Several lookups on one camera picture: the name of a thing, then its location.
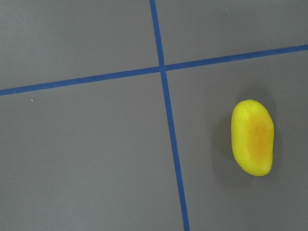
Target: yellow fruit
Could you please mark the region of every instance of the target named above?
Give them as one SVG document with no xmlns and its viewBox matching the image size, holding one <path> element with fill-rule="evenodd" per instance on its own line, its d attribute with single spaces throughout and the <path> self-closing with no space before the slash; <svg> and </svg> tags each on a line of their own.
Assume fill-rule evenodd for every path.
<svg viewBox="0 0 308 231">
<path fill-rule="evenodd" d="M 270 172 L 274 124 L 262 104 L 245 100 L 236 105 L 231 119 L 231 139 L 234 158 L 244 171 L 254 176 Z"/>
</svg>

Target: yellow object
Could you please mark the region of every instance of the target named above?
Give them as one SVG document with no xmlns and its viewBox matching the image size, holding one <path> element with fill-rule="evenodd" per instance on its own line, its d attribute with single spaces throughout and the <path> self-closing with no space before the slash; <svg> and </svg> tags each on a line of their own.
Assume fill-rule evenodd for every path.
<svg viewBox="0 0 308 231">
<path fill-rule="evenodd" d="M 232 150 L 236 162 L 247 173 L 264 176 L 273 160 L 274 124 L 266 108 L 257 101 L 238 103 L 231 119 Z"/>
</svg>

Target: gray floor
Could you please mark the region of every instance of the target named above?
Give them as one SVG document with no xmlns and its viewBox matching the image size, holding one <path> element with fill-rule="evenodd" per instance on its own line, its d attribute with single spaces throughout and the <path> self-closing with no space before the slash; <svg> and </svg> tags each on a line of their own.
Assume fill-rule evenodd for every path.
<svg viewBox="0 0 308 231">
<path fill-rule="evenodd" d="M 165 64 L 308 44 L 307 1 L 156 5 Z M 0 0 L 0 31 L 0 90 L 158 66 L 144 0 Z M 308 51 L 167 78 L 190 230 L 305 231 Z M 247 98 L 275 124 L 260 178 L 231 152 Z M 0 230 L 184 230 L 159 73 L 5 95 L 0 108 Z"/>
</svg>

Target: toy fruit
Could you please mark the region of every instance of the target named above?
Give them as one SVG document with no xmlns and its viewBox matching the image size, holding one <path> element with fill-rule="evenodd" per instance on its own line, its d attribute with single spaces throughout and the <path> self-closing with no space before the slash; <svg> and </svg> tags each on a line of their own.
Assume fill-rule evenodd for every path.
<svg viewBox="0 0 308 231">
<path fill-rule="evenodd" d="M 264 176 L 273 160 L 274 124 L 266 108 L 257 101 L 238 103 L 231 119 L 232 150 L 236 162 L 247 173 Z"/>
</svg>

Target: blue line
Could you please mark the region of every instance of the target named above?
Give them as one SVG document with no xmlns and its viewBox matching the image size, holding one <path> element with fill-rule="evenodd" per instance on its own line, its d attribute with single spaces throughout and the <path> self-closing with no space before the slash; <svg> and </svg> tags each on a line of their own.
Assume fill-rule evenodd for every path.
<svg viewBox="0 0 308 231">
<path fill-rule="evenodd" d="M 183 179 L 182 179 L 182 172 L 181 172 L 181 166 L 180 166 L 180 157 L 179 157 L 179 152 L 178 152 L 178 145 L 177 145 L 176 133 L 175 133 L 175 128 L 174 128 L 174 122 L 173 122 L 171 99 L 170 99 L 170 94 L 169 94 L 167 74 L 166 74 L 165 65 L 164 65 L 163 45 L 162 45 L 162 40 L 160 36 L 159 22 L 158 22 L 155 0 L 150 0 L 150 6 L 151 6 L 151 14 L 152 14 L 153 28 L 154 28 L 155 41 L 156 41 L 156 49 L 157 49 L 157 55 L 158 55 L 158 61 L 159 61 L 160 75 L 162 79 L 163 92 L 164 92 L 164 98 L 165 98 L 165 107 L 166 107 L 171 148 L 172 148 L 172 154 L 173 154 L 173 162 L 174 162 L 175 174 L 176 174 L 176 179 L 177 179 L 177 184 L 178 184 L 178 192 L 179 192 L 180 206 L 181 206 L 181 211 L 182 211 L 183 226 L 184 226 L 185 231 L 190 231 L 187 206 L 186 206 L 186 200 L 185 200 L 185 193 L 184 193 L 184 186 L 183 186 Z"/>
<path fill-rule="evenodd" d="M 62 80 L 62 81 L 56 81 L 56 82 L 50 82 L 50 83 L 41 83 L 41 84 L 24 86 L 24 87 L 3 89 L 3 90 L 0 90 L 0 96 L 17 94 L 17 93 L 28 92 L 28 91 L 35 91 L 35 90 L 71 86 L 71 85 L 76 85 L 76 84 L 91 83 L 91 82 L 97 82 L 97 81 L 108 80 L 108 79 L 138 76 L 138 75 L 144 75 L 144 74 L 149 74 L 149 73 L 157 73 L 159 71 L 160 71 L 160 68 L 158 66 L 155 66 L 155 67 L 148 67 L 148 68 L 131 70 L 131 71 L 122 71 L 122 72 L 104 74 L 104 75 L 99 75 L 99 76 L 90 76 L 90 77 L 74 78 L 74 79 L 68 79 L 68 80 Z"/>
<path fill-rule="evenodd" d="M 264 57 L 264 56 L 270 56 L 270 55 L 276 55 L 276 54 L 285 54 L 285 53 L 307 51 L 307 50 L 308 50 L 308 45 L 285 47 L 285 48 L 279 48 L 279 49 L 273 49 L 273 50 L 267 50 L 267 51 L 257 51 L 257 52 L 251 52 L 251 53 L 223 56 L 223 57 L 212 58 L 212 59 L 202 59 L 202 60 L 184 62 L 184 63 L 178 63 L 178 64 L 169 64 L 165 66 L 165 69 L 166 71 L 171 71 L 171 70 L 178 70 L 178 69 L 195 67 L 195 66 L 219 64 L 219 63 L 238 61 L 238 60 L 243 60 L 243 59 L 252 59 L 252 58 L 258 58 L 258 57 Z"/>
</svg>

